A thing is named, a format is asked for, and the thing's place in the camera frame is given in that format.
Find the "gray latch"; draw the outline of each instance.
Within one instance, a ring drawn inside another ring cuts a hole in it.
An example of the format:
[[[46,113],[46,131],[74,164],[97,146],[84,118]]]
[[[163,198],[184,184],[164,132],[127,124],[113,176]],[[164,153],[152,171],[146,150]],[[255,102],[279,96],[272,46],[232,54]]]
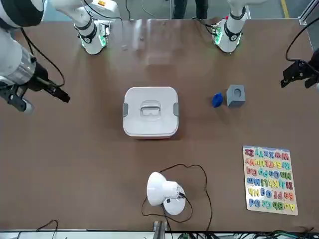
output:
[[[174,115],[179,117],[179,105],[178,105],[178,103],[174,103]]]
[[[128,116],[128,114],[129,114],[129,105],[124,103],[123,104],[123,117]]]

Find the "white desk lamp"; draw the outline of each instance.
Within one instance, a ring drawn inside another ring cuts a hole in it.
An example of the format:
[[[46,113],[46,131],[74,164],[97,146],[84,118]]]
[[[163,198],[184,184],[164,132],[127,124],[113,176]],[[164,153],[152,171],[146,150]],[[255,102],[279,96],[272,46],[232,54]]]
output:
[[[180,214],[185,207],[185,192],[176,182],[167,181],[160,173],[150,175],[147,185],[148,201],[152,206],[164,204],[165,210],[171,215]]]

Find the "lamp base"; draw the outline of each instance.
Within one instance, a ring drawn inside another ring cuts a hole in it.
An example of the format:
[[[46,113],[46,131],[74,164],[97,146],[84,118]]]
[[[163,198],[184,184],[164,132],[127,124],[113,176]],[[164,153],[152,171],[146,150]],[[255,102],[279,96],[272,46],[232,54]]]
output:
[[[180,187],[180,192],[183,193],[185,195],[184,189],[182,187]],[[177,198],[177,199],[166,199],[164,202],[164,208],[165,210],[175,216],[180,214],[184,208],[185,208],[185,204],[186,204],[186,198]]]

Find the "lamp head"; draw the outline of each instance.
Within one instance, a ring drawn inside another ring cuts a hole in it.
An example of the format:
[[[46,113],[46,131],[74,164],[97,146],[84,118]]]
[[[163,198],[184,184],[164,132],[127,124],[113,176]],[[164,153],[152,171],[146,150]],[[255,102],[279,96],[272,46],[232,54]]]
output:
[[[147,185],[147,196],[152,206],[162,204],[166,198],[176,199],[180,195],[180,186],[176,182],[169,182],[160,173],[150,175]]]

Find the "alphabet puzzle board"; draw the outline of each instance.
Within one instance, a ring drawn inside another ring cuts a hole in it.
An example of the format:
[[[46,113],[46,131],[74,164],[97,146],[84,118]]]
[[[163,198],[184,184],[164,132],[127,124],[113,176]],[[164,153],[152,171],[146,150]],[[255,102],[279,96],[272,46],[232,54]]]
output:
[[[243,146],[248,210],[298,215],[290,152]]]

